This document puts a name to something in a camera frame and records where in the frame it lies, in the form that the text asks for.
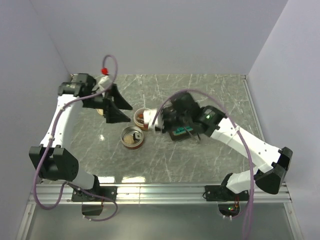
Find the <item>sushi roll piece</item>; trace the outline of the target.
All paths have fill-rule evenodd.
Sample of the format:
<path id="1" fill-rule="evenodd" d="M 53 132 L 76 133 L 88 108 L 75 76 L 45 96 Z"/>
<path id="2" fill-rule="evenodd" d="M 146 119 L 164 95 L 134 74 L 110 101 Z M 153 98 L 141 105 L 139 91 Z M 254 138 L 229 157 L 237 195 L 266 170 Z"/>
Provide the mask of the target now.
<path id="1" fill-rule="evenodd" d="M 140 133 L 138 133 L 138 132 L 135 132 L 135 133 L 133 134 L 133 139 L 134 139 L 135 141 L 140 141 L 140 140 L 142 139 L 142 135 L 141 135 Z"/>

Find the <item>orange food piece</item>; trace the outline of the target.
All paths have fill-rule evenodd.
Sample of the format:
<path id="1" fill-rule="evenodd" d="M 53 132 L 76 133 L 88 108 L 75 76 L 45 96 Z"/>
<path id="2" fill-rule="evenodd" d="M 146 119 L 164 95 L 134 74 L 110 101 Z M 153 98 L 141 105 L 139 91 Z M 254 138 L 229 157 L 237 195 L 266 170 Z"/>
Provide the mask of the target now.
<path id="1" fill-rule="evenodd" d="M 144 115 L 142 113 L 139 113 L 137 115 L 137 119 L 143 120 L 144 119 Z"/>

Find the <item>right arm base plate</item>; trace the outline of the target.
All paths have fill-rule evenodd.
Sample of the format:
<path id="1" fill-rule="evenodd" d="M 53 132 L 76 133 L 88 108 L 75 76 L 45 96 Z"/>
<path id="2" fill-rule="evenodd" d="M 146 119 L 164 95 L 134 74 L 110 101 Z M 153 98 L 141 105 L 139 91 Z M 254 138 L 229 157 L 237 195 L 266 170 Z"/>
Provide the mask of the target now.
<path id="1" fill-rule="evenodd" d="M 205 185 L 202 197 L 207 202 L 248 201 L 249 193 L 247 190 L 240 193 L 234 193 L 225 186 Z"/>

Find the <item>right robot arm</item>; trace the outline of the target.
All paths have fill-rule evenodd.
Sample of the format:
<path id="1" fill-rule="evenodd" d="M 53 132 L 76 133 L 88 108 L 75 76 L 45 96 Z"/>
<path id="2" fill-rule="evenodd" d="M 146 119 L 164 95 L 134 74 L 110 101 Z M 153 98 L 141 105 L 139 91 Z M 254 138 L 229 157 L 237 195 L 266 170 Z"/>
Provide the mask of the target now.
<path id="1" fill-rule="evenodd" d="M 207 201 L 238 200 L 255 187 L 267 194 L 278 194 L 293 156 L 290 148 L 279 148 L 257 138 L 221 108 L 199 106 L 188 91 L 179 91 L 168 101 L 171 105 L 161 106 L 152 118 L 156 129 L 172 132 L 179 127 L 191 127 L 196 133 L 229 146 L 249 160 L 249 170 L 229 173 L 220 186 L 206 187 Z"/>

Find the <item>brown food piece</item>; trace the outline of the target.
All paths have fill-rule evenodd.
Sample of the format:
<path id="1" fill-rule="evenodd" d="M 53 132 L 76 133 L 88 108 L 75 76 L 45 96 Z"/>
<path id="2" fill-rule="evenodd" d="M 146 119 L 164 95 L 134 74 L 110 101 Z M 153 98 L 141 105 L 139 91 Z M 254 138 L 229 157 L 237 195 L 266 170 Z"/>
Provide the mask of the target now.
<path id="1" fill-rule="evenodd" d="M 148 121 L 145 121 L 145 120 L 142 120 L 142 119 L 139 119 L 139 120 L 138 120 L 138 123 L 139 123 L 139 124 L 142 124 L 142 125 L 148 125 L 148 124 L 149 124 Z"/>

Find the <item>beige round bun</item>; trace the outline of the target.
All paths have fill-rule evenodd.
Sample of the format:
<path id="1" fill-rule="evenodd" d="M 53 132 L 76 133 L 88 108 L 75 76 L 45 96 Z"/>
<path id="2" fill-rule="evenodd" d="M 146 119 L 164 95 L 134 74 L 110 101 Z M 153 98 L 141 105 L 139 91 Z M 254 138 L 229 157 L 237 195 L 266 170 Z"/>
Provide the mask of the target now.
<path id="1" fill-rule="evenodd" d="M 127 145 L 134 145 L 135 144 L 135 140 L 132 135 L 125 135 L 123 137 L 123 142 Z"/>

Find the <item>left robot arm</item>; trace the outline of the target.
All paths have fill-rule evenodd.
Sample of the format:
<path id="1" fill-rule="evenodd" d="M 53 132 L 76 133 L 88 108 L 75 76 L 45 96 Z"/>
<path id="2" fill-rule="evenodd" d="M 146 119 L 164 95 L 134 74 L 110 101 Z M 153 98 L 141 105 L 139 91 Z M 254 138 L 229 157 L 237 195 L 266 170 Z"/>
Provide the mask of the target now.
<path id="1" fill-rule="evenodd" d="M 74 81 L 63 82 L 57 91 L 57 105 L 50 126 L 39 146 L 32 146 L 29 157 L 41 179 L 64 180 L 85 201 L 107 197 L 94 174 L 81 169 L 79 161 L 70 153 L 72 133 L 83 108 L 101 109 L 108 124 L 127 123 L 130 118 L 123 110 L 132 106 L 121 96 L 107 74 L 97 80 L 87 73 L 79 73 Z"/>

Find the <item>metal tongs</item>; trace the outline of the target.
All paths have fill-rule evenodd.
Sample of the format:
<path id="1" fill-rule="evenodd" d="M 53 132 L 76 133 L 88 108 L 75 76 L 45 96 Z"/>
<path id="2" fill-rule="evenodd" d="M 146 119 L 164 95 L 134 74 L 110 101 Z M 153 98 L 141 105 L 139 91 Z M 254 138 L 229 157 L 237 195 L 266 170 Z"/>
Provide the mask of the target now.
<path id="1" fill-rule="evenodd" d="M 189 134 L 189 136 L 190 136 L 197 144 L 199 144 L 199 143 L 201 142 L 201 137 L 200 137 L 200 135 L 199 135 L 193 128 L 191 128 L 191 127 L 189 127 L 189 126 L 186 126 L 186 127 L 184 127 L 183 129 L 184 129 L 184 131 L 185 131 L 186 133 Z"/>

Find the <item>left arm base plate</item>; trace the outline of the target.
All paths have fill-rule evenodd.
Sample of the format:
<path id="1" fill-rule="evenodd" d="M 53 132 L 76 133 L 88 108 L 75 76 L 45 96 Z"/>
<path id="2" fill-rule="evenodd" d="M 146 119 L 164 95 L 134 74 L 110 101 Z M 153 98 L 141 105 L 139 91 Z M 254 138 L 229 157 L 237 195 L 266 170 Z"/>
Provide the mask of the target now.
<path id="1" fill-rule="evenodd" d="M 115 201 L 117 197 L 117 190 L 118 188 L 116 186 L 99 186 L 97 189 L 87 189 L 86 192 Z M 87 194 L 82 190 L 74 189 L 72 193 L 71 201 L 72 202 L 101 202 L 101 201 L 105 202 L 104 199 L 101 199 L 99 197 L 96 197 L 90 194 Z"/>

